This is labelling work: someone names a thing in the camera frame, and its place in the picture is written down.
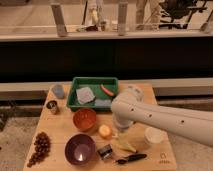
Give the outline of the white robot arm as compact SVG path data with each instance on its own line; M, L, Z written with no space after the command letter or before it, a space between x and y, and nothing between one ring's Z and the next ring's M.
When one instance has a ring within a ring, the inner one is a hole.
M213 147L213 113L148 104L142 89L127 85L111 102L118 130L143 123Z

